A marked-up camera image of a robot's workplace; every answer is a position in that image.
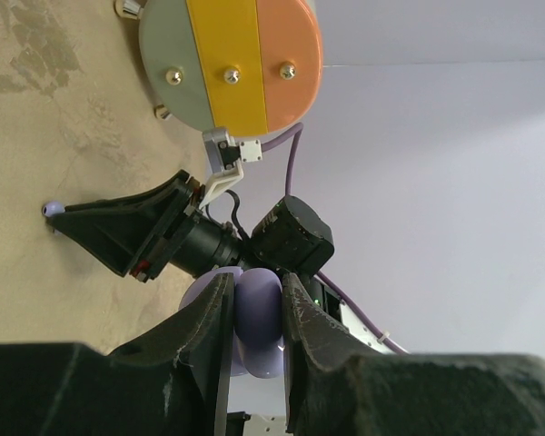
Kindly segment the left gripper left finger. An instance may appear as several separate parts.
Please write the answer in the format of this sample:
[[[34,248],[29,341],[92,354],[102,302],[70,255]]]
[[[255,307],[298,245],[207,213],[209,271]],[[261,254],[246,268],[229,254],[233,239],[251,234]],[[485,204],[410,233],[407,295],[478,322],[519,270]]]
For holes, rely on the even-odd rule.
[[[223,435],[234,279],[101,354],[79,342],[0,344],[0,435]]]

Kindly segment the purple earbud charging case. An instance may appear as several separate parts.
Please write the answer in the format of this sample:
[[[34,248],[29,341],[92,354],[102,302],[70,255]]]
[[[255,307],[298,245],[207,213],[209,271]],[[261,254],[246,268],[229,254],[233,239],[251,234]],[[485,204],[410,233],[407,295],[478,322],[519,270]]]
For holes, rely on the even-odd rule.
[[[209,271],[187,289],[182,309],[219,273],[233,276],[233,377],[250,374],[272,379],[283,372],[282,285],[277,275],[264,268],[243,270],[227,266]]]

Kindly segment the round cream drawer cabinet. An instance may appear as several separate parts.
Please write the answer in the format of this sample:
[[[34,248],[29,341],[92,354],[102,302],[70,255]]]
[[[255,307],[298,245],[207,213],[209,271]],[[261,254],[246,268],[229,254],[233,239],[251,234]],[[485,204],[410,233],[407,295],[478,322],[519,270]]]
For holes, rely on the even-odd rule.
[[[298,122],[318,94],[323,51],[313,1],[116,1],[114,10],[138,23],[159,119],[260,136]]]

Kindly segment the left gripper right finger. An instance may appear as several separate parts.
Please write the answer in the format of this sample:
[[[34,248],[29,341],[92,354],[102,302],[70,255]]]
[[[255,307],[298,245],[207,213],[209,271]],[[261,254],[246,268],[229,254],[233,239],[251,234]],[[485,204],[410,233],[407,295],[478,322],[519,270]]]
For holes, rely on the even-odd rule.
[[[293,435],[545,435],[545,360],[380,354],[282,281],[286,430]]]

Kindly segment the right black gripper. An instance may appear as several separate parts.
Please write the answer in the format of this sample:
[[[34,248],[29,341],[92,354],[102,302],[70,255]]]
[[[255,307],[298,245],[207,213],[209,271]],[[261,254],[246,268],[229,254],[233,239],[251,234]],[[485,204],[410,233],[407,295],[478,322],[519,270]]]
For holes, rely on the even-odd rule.
[[[244,267],[244,243],[231,223],[199,208],[203,187],[181,170],[145,193],[66,206],[49,226],[119,276],[140,282],[170,264],[197,278],[224,266]]]

